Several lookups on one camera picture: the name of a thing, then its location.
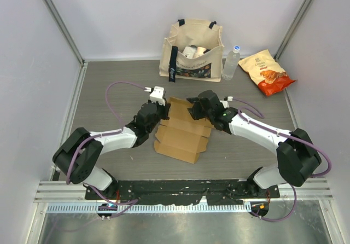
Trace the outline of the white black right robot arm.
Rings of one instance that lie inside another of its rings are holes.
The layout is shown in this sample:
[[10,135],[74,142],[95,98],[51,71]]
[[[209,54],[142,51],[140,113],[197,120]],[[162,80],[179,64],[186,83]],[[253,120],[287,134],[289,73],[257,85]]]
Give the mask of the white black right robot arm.
[[196,97],[189,97],[188,111],[194,120],[207,119],[217,130],[229,135],[241,136],[274,153],[277,163],[260,167],[246,180],[244,196],[260,197],[274,185],[302,186],[310,178],[322,160],[308,133],[279,129],[249,117],[229,106],[232,97],[220,100],[215,92],[207,90]]

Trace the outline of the brown cardboard box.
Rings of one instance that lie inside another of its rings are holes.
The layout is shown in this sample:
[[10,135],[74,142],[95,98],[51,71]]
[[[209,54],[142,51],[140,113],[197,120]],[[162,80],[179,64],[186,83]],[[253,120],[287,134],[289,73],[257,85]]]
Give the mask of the brown cardboard box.
[[170,98],[169,119],[162,120],[155,134],[157,153],[195,164],[206,151],[213,125],[207,119],[193,120],[186,100]]

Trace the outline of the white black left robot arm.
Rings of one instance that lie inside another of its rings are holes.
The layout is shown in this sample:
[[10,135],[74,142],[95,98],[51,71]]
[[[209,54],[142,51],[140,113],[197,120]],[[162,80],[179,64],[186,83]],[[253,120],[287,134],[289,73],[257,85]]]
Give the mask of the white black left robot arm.
[[105,169],[96,166],[100,155],[142,145],[161,120],[169,119],[170,103],[148,101],[126,126],[105,132],[89,132],[79,127],[52,157],[53,163],[73,184],[84,183],[106,200],[116,196],[118,181]]

